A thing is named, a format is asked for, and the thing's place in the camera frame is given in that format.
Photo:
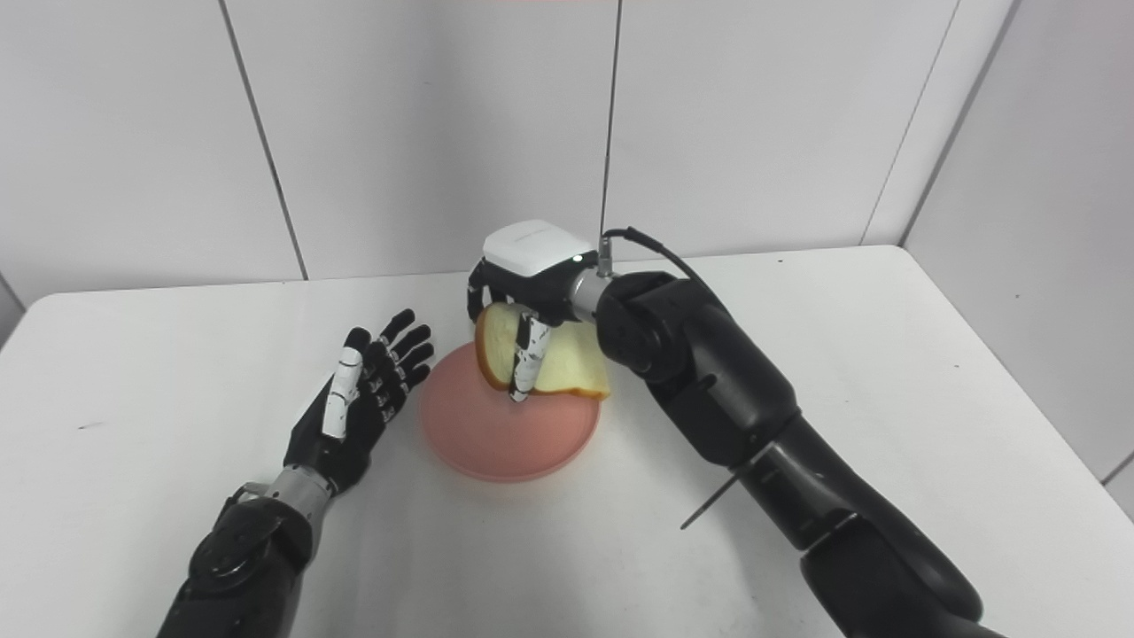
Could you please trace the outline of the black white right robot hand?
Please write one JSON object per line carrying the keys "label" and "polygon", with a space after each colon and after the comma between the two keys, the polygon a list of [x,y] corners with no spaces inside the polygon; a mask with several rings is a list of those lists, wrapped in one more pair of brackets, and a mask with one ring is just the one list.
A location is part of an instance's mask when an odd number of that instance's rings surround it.
{"label": "black white right robot hand", "polygon": [[476,322],[490,301],[521,306],[507,386],[514,402],[534,391],[552,330],[576,318],[572,283],[595,263],[587,241],[550,222],[515,222],[486,235],[467,278],[467,315]]}

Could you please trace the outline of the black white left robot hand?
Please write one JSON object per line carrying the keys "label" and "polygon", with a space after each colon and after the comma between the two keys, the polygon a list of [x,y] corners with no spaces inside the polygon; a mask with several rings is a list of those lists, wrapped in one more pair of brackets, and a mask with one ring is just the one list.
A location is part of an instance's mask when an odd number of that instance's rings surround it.
{"label": "black white left robot hand", "polygon": [[393,315],[379,334],[353,327],[335,369],[291,428],[284,467],[307,468],[340,495],[369,471],[376,441],[428,378],[431,327],[414,311]]}

